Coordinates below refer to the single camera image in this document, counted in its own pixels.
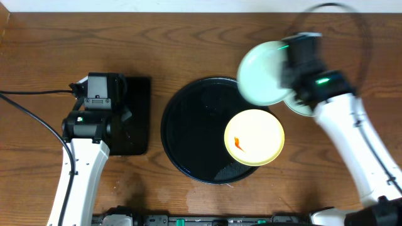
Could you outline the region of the light blue plate front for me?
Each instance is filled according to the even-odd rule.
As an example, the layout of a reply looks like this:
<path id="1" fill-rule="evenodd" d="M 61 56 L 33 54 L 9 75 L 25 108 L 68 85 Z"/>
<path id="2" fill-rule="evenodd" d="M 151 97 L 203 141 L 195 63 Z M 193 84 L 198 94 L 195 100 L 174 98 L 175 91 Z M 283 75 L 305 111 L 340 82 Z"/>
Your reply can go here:
<path id="1" fill-rule="evenodd" d="M 292 110 L 293 112 L 296 112 L 297 114 L 305 117 L 313 117 L 314 113 L 312 109 L 303 104 L 301 100 L 296 98 L 296 93 L 292 91 L 289 93 L 283 100 L 283 102 L 286 104 L 286 106 Z"/>

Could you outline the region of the light blue plate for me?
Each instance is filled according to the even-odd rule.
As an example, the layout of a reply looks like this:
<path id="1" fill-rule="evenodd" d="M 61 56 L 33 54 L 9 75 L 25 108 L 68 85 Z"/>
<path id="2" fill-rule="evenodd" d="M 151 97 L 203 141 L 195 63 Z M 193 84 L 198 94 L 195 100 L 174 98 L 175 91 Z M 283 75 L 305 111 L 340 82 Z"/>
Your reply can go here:
<path id="1" fill-rule="evenodd" d="M 283 102 L 286 104 L 286 106 L 292 110 L 293 112 L 296 112 L 297 114 L 305 117 L 313 117 L 314 113 L 312 109 L 303 104 L 301 100 L 296 98 L 296 93 L 292 91 L 289 93 L 283 100 Z"/>
<path id="2" fill-rule="evenodd" d="M 291 90 L 281 86 L 287 48 L 282 41 L 268 41 L 244 56 L 237 70 L 237 86 L 244 99 L 254 105 L 269 106 L 289 95 Z"/>

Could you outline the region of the light blue plate back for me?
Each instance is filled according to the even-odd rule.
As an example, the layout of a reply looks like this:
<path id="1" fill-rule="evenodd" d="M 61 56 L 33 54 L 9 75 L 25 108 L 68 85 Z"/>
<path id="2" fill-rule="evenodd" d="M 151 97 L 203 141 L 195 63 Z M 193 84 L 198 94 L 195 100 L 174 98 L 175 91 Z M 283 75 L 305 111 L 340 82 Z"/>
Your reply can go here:
<path id="1" fill-rule="evenodd" d="M 244 99 L 254 105 L 269 106 L 289 95 L 291 90 L 281 86 L 287 48 L 282 41 L 268 41 L 244 56 L 237 70 L 237 86 Z"/>

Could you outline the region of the yellow plate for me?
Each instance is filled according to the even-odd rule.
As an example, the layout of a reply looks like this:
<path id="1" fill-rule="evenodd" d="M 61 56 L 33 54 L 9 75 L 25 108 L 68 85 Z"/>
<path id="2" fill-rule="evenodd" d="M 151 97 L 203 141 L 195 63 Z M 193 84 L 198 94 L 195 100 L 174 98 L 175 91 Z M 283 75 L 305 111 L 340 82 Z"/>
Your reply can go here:
<path id="1" fill-rule="evenodd" d="M 224 144 L 237 162 L 262 166 L 279 156 L 285 144 L 285 132 L 273 114 L 259 109 L 244 110 L 228 122 Z"/>

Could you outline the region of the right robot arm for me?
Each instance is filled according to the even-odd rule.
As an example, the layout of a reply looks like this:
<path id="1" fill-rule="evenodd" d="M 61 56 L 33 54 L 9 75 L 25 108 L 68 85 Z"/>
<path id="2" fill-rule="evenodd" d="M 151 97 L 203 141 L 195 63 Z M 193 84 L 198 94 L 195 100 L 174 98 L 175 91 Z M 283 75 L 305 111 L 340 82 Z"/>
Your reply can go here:
<path id="1" fill-rule="evenodd" d="M 319 63 L 283 64 L 281 86 L 313 112 L 349 170 L 362 210 L 336 208 L 310 215 L 315 225 L 401 225 L 401 169 L 373 128 L 362 104 L 340 71 Z"/>

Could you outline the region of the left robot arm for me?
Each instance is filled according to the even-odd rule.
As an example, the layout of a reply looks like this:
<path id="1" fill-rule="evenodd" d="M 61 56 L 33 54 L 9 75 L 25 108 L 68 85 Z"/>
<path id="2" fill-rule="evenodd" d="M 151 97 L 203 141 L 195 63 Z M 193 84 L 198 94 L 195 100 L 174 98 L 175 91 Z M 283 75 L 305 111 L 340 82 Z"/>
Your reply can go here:
<path id="1" fill-rule="evenodd" d="M 90 225 L 111 139 L 132 113 L 109 99 L 81 98 L 62 122 L 63 166 L 48 225 Z"/>

